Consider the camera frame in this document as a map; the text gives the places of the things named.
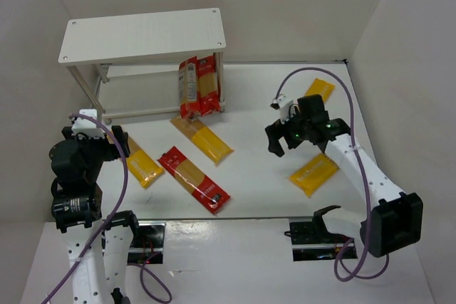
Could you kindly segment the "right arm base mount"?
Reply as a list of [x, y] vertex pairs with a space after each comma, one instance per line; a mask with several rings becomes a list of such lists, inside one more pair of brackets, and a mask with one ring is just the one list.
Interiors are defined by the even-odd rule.
[[290, 220], [284, 232], [291, 241], [293, 261], [334, 260], [349, 237], [319, 233], [312, 221]]

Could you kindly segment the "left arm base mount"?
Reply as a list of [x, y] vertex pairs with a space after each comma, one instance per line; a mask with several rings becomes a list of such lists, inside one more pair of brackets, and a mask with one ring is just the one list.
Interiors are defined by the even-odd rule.
[[128, 253], [128, 263], [163, 264], [164, 221], [141, 221]]

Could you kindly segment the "red spaghetti bag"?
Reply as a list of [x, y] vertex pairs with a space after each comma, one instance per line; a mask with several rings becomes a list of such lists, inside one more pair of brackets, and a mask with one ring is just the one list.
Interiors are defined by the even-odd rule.
[[158, 161], [211, 214], [216, 214], [231, 199], [176, 147], [164, 153]]

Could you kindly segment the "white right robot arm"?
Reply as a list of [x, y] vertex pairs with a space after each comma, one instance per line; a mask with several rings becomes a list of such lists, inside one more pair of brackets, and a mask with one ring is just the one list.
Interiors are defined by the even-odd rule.
[[285, 95], [273, 99], [271, 107], [280, 117], [265, 129], [268, 150], [284, 155], [280, 141], [290, 150], [309, 141], [336, 163], [352, 185], [369, 196], [370, 216], [361, 223], [362, 241], [369, 253], [380, 258], [420, 240], [423, 201], [416, 193], [405, 193], [389, 180], [356, 141], [341, 118], [331, 119], [320, 95], [296, 101]]

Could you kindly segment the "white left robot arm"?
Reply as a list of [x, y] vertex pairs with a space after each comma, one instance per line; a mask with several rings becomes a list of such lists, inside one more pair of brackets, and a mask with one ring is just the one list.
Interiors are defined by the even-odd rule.
[[51, 214], [66, 245], [74, 303], [129, 303], [125, 291], [128, 250], [137, 232], [132, 211], [102, 217], [103, 192], [97, 184], [104, 162], [130, 154], [128, 134], [119, 126], [107, 133], [97, 125], [75, 123], [50, 152], [55, 179]]

